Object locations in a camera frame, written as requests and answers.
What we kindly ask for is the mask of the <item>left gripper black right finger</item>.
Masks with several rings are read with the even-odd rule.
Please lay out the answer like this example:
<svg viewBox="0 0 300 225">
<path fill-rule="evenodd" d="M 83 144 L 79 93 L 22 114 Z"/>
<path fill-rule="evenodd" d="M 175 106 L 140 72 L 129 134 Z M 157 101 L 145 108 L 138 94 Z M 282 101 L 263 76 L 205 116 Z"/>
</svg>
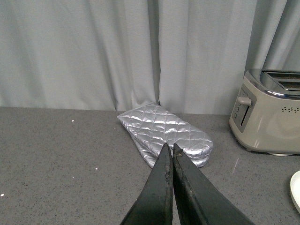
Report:
<svg viewBox="0 0 300 225">
<path fill-rule="evenodd" d="M 173 145 L 173 185 L 182 225 L 252 225 L 225 198 L 177 144 Z"/>
</svg>

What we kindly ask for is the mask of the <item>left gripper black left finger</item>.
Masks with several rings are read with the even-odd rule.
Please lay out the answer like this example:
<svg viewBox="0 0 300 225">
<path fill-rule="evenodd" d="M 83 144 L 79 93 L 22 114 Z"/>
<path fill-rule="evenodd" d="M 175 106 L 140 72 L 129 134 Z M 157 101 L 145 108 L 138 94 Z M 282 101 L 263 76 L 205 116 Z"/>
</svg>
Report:
<svg viewBox="0 0 300 225">
<path fill-rule="evenodd" d="M 122 225 L 171 225 L 173 221 L 173 159 L 165 143 Z"/>
</svg>

